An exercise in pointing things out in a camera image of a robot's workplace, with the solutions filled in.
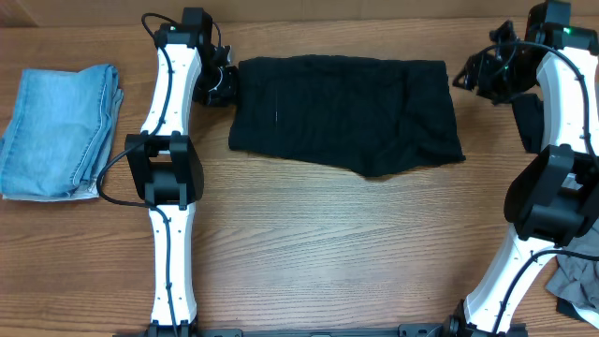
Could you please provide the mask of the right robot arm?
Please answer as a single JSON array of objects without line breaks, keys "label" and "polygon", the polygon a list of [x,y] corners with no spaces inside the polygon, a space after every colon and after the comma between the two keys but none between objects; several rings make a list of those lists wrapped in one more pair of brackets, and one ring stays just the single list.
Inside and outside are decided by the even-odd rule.
[{"label": "right robot arm", "polygon": [[437,336],[525,335],[512,316],[534,279],[597,221],[598,35],[570,17],[569,3],[546,1],[530,9],[523,37],[504,22],[453,80],[511,105],[533,161],[506,193],[499,251]]}]

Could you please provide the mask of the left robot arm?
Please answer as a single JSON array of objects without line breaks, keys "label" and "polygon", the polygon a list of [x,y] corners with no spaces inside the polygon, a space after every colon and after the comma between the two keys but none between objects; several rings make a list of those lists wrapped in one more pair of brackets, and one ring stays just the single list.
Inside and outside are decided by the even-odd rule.
[{"label": "left robot arm", "polygon": [[203,167],[189,135],[191,108],[236,104],[238,69],[231,46],[201,7],[165,18],[151,37],[158,72],[148,116],[125,151],[153,230],[154,299],[148,336],[198,336],[192,281],[192,234],[204,189]]}]

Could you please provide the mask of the dark green shorts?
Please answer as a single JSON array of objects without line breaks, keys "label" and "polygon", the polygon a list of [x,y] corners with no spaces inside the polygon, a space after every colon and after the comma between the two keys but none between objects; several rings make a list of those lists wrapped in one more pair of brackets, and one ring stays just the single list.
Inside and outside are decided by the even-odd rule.
[{"label": "dark green shorts", "polygon": [[239,71],[234,151],[367,178],[465,159],[443,61],[258,57]]}]

